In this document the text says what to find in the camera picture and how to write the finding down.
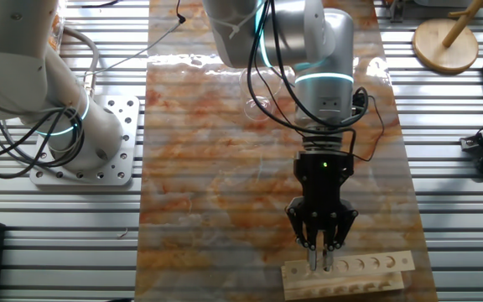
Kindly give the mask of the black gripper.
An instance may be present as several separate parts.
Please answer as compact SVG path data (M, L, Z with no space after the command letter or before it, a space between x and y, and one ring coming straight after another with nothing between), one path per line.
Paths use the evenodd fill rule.
M285 209L295 241L307 251L309 268L317 268L316 238L324 231L324 270L330 271L334 250L340 249L359 212L340 198L340 188L353 175L353 157L340 153L299 153L293 172L302 196Z

